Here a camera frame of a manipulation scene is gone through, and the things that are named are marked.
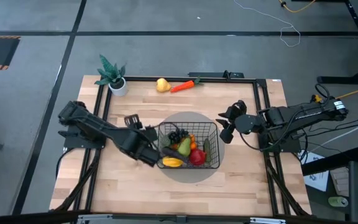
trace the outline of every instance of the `carrot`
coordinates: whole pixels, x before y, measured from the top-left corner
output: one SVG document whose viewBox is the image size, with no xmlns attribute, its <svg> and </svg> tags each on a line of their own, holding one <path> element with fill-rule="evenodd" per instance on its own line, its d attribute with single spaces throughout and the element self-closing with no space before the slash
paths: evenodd
<svg viewBox="0 0 358 224">
<path fill-rule="evenodd" d="M 181 85 L 175 86 L 171 89 L 171 93 L 177 92 L 177 91 L 181 91 L 181 90 L 186 90 L 188 88 L 193 88 L 195 85 L 200 83 L 200 78 L 196 78 L 196 80 L 190 80 L 187 81 Z"/>
</svg>

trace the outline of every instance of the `wooden table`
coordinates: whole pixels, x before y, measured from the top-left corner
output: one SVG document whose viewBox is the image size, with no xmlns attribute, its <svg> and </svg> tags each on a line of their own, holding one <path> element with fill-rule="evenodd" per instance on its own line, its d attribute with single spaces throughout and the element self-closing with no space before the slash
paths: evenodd
<svg viewBox="0 0 358 224">
<path fill-rule="evenodd" d="M 99 76 L 83 78 L 78 100 L 93 111 Z M 267 80 L 272 106 L 286 105 L 280 80 Z M 243 83 L 205 83 L 178 93 L 158 93 L 155 82 L 128 82 L 126 96 L 111 99 L 108 121 L 125 126 L 124 116 L 138 114 L 144 125 L 156 125 L 167 116 L 181 111 L 201 113 L 211 120 L 228 106 L 242 99 L 249 114 L 256 114 L 253 87 Z M 104 89 L 102 102 L 106 98 Z M 256 134 L 245 136 L 258 146 Z M 84 157 L 83 149 L 67 154 L 61 163 L 50 208 L 59 206 L 78 182 Z M 289 153 L 281 154 L 285 183 L 294 198 L 311 213 L 299 161 Z M 85 207 L 85 186 L 80 208 Z M 275 187 L 279 211 L 283 213 L 280 191 Z M 187 215 L 271 215 L 263 154 L 248 148 L 238 134 L 225 145 L 224 159 L 209 178 L 193 184 L 176 182 L 155 166 L 149 167 L 119 152 L 108 140 L 102 150 L 92 212 L 149 213 Z"/>
</svg>

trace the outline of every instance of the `gray floor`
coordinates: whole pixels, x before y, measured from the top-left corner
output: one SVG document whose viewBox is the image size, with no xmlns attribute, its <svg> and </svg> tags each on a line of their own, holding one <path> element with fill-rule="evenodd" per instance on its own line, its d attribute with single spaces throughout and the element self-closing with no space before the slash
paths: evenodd
<svg viewBox="0 0 358 224">
<path fill-rule="evenodd" d="M 290 14 L 278 1 L 244 1 L 256 8 L 290 21 L 302 31 L 357 30 L 344 4 L 316 3 Z M 358 1 L 353 1 L 358 13 Z M 304 5 L 289 2 L 292 8 Z M 80 0 L 0 1 L 0 30 L 71 30 Z M 281 24 L 232 1 L 88 1 L 80 30 L 280 30 Z M 10 212 L 23 168 L 37 133 L 50 91 L 62 60 L 67 37 L 23 37 L 7 71 L 0 71 L 0 215 Z M 285 38 L 296 43 L 297 38 Z M 353 75 L 358 72 L 358 38 L 302 37 L 301 44 L 288 48 L 278 37 L 77 37 L 70 55 L 45 142 L 24 205 L 24 213 L 48 210 L 55 182 L 55 165 L 62 153 L 63 129 L 57 114 L 78 96 L 83 75 L 96 74 L 98 55 L 113 62 L 127 63 L 127 75 L 186 76 L 188 72 L 244 72 L 249 78 L 281 79 L 287 103 L 308 101 L 319 75 Z M 332 95 L 358 86 L 328 85 Z M 344 103 L 358 118 L 358 97 Z M 335 127 L 319 123 L 315 127 Z M 311 142 L 322 143 L 340 131 Z M 358 133 L 329 145 L 344 151 L 358 146 Z M 319 149 L 318 154 L 337 153 Z M 312 203 L 319 217 L 341 219 Z"/>
</svg>

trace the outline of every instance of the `yellow cable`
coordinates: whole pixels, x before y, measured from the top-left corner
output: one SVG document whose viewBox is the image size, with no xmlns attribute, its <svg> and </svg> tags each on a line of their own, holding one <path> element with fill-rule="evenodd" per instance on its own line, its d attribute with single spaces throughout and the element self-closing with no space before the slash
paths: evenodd
<svg viewBox="0 0 358 224">
<path fill-rule="evenodd" d="M 339 97 L 337 97 L 336 99 L 341 99 L 341 98 L 344 98 L 344 97 L 350 96 L 350 95 L 355 94 L 355 93 L 358 93 L 358 90 L 357 90 L 357 91 L 353 91 L 353 92 L 351 92 L 351 93 L 347 93 L 347 94 L 342 95 L 342 96 L 339 96 Z"/>
<path fill-rule="evenodd" d="M 305 7 L 301 8 L 301 9 L 299 9 L 299 10 L 295 10 L 295 11 L 292 11 L 291 9 L 289 9 L 286 4 L 284 4 L 283 6 L 284 6 L 284 8 L 285 8 L 286 10 L 288 10 L 288 11 L 290 11 L 290 12 L 293 12 L 293 13 L 296 13 L 296 12 L 300 12 L 300 11 L 306 9 L 307 7 L 309 7 L 310 5 L 312 5 L 315 1 L 316 1 L 316 0 L 313 0 L 313 1 L 311 1 L 308 5 L 306 5 Z"/>
</svg>

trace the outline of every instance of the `black wire basket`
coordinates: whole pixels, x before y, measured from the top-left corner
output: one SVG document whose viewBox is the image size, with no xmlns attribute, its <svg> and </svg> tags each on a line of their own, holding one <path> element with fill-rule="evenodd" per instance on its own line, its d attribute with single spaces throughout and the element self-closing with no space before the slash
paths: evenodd
<svg viewBox="0 0 358 224">
<path fill-rule="evenodd" d="M 165 138 L 171 131 L 176 131 L 177 128 L 188 131 L 189 134 L 194 134 L 197 148 L 204 150 L 204 143 L 206 139 L 209 142 L 210 156 L 206 156 L 203 165 L 195 166 L 191 163 L 184 163 L 180 167 L 168 167 L 162 163 L 162 160 L 157 162 L 161 169 L 217 169 L 220 166 L 219 158 L 219 144 L 218 144 L 218 127 L 214 122 L 162 122 L 158 127 L 158 149 L 161 151 L 163 146 L 162 138 Z"/>
</svg>

